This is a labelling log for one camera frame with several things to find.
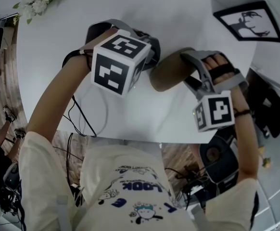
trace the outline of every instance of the sleeve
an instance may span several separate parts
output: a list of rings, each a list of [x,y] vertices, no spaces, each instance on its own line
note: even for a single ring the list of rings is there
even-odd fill
[[[60,159],[49,141],[29,132],[19,155],[21,204],[28,230],[60,230],[57,197],[67,196],[69,219],[76,212]]]
[[[215,231],[248,231],[257,182],[245,179],[206,203],[206,218]]]

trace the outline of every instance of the picture frame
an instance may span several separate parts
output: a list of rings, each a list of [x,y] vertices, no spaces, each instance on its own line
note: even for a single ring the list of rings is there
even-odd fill
[[[238,41],[280,43],[280,30],[265,1],[252,2],[213,13]]]

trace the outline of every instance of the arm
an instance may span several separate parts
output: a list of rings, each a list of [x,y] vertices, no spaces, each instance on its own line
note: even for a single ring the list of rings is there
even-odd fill
[[[116,29],[110,29],[81,49],[93,49],[115,32]],[[30,118],[27,132],[36,132],[51,143],[69,101],[89,72],[85,56],[72,57],[41,96]]]
[[[228,61],[221,55],[215,55],[214,58],[208,57],[205,60],[205,66],[208,70],[216,68],[220,65],[227,64]],[[214,80],[214,84],[218,84],[230,77],[233,74],[224,74]],[[237,86],[231,90],[233,108],[238,112],[249,110],[249,106],[241,89]],[[251,115],[242,115],[235,118],[235,129],[238,141],[238,163],[239,176],[237,183],[247,179],[257,179],[259,154],[255,127]]]

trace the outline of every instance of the white t-shirt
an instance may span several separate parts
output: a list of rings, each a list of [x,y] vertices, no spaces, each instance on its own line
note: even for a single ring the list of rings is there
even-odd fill
[[[22,206],[28,231],[60,230],[57,198],[67,196],[68,216],[75,231],[197,230],[174,199],[163,163],[123,145],[90,149],[80,185],[82,211],[66,181],[60,159],[44,137],[29,132],[19,156]],[[247,179],[206,204],[212,230],[250,228],[256,181]]]

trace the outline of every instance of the bracelet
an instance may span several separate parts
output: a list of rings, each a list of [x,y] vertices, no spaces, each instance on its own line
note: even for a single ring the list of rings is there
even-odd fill
[[[90,55],[90,53],[93,53],[93,50],[76,50],[76,51],[72,51],[71,53],[69,53],[69,54],[64,58],[62,67],[64,67],[64,65],[67,63],[67,61],[68,61],[69,59],[71,59],[72,57],[84,55],[84,56],[86,57],[86,59],[87,59],[88,68],[89,68],[89,70],[91,71],[91,67],[90,67],[90,64],[89,64],[89,58],[92,58],[92,55]]]
[[[236,112],[235,114],[234,114],[234,117],[236,118],[236,117],[238,117],[238,116],[244,116],[244,115],[247,115],[247,114],[251,114],[251,110],[243,110],[243,111],[241,111],[241,112]]]

